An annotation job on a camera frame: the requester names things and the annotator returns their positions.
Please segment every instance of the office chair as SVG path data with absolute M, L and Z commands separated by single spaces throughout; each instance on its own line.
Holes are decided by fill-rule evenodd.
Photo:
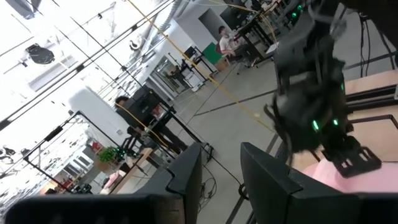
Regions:
M 238 66 L 237 75 L 240 75 L 240 71 L 242 70 L 243 67 L 249 68 L 245 62 L 246 62 L 246 58 L 244 58 L 243 56 L 231 56 L 228 54 L 223 54 L 221 53 L 221 49 L 220 49 L 220 43 L 217 43 L 216 45 L 216 52 L 223 55 L 223 58 L 226 59 L 226 61 L 228 62 L 229 65 L 231 65 L 231 63 L 236 63 Z

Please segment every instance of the green board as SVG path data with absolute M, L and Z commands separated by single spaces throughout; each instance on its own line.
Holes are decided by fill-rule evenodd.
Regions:
M 205 55 L 205 58 L 213 65 L 215 65 L 223 56 L 222 54 L 216 52 L 216 45 L 214 43 L 210 43 L 209 46 L 204 49 L 203 54 Z

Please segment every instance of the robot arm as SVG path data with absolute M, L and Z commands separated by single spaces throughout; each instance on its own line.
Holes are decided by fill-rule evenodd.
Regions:
M 345 2 L 358 4 L 358 9 L 366 7 L 363 0 Z M 335 40 L 345 28 L 344 21 L 334 19 L 338 4 L 333 0 L 310 1 L 304 5 L 296 26 L 279 42 L 274 55 L 279 94 L 274 97 L 272 109 L 275 130 L 287 145 L 290 158 L 293 153 L 315 151 L 323 145 L 322 153 L 339 173 L 352 177 L 379 169 L 381 161 L 347 135 L 353 126 L 347 119 L 344 62 L 333 57 Z M 297 77 L 303 78 L 293 82 Z

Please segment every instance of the green plant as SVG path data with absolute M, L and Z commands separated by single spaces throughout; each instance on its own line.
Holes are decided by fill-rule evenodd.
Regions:
M 115 147 L 107 147 L 98 154 L 98 159 L 101 162 L 111 162 L 116 156 Z

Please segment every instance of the black cable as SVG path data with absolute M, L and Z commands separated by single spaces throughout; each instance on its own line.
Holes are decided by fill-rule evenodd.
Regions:
M 380 32 L 379 29 L 378 29 L 377 31 L 378 31 L 379 34 L 380 34 L 381 41 L 383 42 L 384 46 L 385 46 L 386 49 L 387 49 L 388 56 L 389 56 L 390 62 L 391 62 L 391 68 L 392 68 L 393 70 L 395 70 L 395 69 L 396 69 L 396 66 L 394 65 L 394 59 L 392 58 L 392 52 L 391 52 L 390 47 L 389 47 L 388 44 L 387 44 L 386 38 L 384 38 L 384 35 Z
M 365 26 L 366 26 L 366 33 L 368 35 L 368 61 L 366 62 L 366 70 L 365 70 L 365 76 L 368 75 L 368 69 L 369 69 L 369 61 L 371 59 L 371 36 L 369 35 L 369 26 L 368 26 L 368 21 L 365 21 Z
M 213 173 L 210 172 L 210 170 L 206 167 L 203 166 L 211 175 L 210 178 L 206 179 L 204 183 L 201 184 L 200 188 L 200 199 L 199 199 L 199 210 L 198 213 L 201 212 L 203 208 L 206 207 L 206 205 L 209 203 L 210 199 L 216 194 L 217 192 L 217 181 L 214 178 Z M 213 186 L 211 187 L 210 191 L 206 193 L 206 185 L 209 181 L 213 181 Z
M 363 40 L 363 32 L 364 32 L 364 24 L 363 24 L 363 22 L 362 22 L 362 18 L 361 18 L 361 15 L 359 15 L 359 20 L 360 20 L 360 23 L 361 23 L 361 51 L 360 51 L 360 54 L 361 54 L 361 78 L 363 77 L 363 67 L 364 67 L 364 61 L 365 61 L 365 59 L 364 59 L 364 57 L 363 57 L 363 45 L 364 45 L 364 40 Z

